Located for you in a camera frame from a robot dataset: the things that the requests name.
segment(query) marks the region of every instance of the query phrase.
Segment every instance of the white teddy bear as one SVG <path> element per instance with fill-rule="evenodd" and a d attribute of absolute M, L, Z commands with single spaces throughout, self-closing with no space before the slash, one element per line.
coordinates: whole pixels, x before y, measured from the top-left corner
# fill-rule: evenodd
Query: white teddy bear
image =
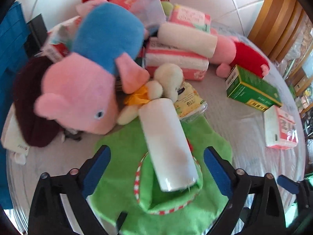
<path fill-rule="evenodd" d="M 147 82 L 138 91 L 126 99 L 126 106 L 121 111 L 117 123 L 125 125 L 138 116 L 140 107 L 162 96 L 176 102 L 178 89 L 184 81 L 183 71 L 173 63 L 165 63 L 156 69 L 154 79 Z"/>

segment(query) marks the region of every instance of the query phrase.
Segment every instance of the plush toy eye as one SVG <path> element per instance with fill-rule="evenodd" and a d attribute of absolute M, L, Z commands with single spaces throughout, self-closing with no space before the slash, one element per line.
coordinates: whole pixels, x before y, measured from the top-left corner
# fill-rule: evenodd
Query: plush toy eye
<path fill-rule="evenodd" d="M 101 119 L 101 118 L 103 118 L 103 115 L 104 115 L 104 111 L 103 111 L 103 110 L 99 110 L 99 111 L 95 114 L 94 118 L 95 118 L 95 119 Z"/>

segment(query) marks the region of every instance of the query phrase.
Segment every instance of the green box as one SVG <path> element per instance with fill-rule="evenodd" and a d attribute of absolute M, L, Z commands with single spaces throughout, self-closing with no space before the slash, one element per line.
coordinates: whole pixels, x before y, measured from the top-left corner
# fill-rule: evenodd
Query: green box
<path fill-rule="evenodd" d="M 226 79 L 226 92 L 227 97 L 261 111 L 273 105 L 282 106 L 276 87 L 238 65 Z"/>

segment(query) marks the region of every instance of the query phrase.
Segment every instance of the pink plush pig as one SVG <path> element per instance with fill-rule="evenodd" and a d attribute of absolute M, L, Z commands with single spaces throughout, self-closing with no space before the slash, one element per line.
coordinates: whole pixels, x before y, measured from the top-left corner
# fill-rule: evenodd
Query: pink plush pig
<path fill-rule="evenodd" d="M 134 62 L 145 29 L 129 11 L 106 0 L 90 1 L 81 14 L 85 18 L 71 54 L 43 76 L 35 113 L 64 127 L 106 134 L 118 115 L 116 76 L 128 94 L 149 79 L 149 73 Z"/>
<path fill-rule="evenodd" d="M 240 42 L 236 37 L 217 34 L 211 29 L 211 34 L 218 37 L 214 55 L 209 58 L 212 64 L 219 64 L 217 76 L 226 78 L 236 64 L 263 78 L 269 73 L 267 60 L 250 46 Z"/>

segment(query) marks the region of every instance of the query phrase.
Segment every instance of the green plush toy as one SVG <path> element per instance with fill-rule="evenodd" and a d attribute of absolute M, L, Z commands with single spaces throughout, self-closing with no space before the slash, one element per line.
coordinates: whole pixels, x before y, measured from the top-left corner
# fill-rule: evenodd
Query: green plush toy
<path fill-rule="evenodd" d="M 170 16 L 174 6 L 169 1 L 161 1 L 165 16 Z"/>
<path fill-rule="evenodd" d="M 206 147 L 213 146 L 231 162 L 229 143 L 212 130 L 205 117 L 182 123 L 192 145 L 199 180 L 189 189 L 160 190 L 138 118 L 120 131 L 103 137 L 96 145 L 108 145 L 112 158 L 90 204 L 96 214 L 116 225 L 122 211 L 127 218 L 124 235 L 199 235 L 220 215 L 228 199 L 223 196 L 203 161 Z"/>

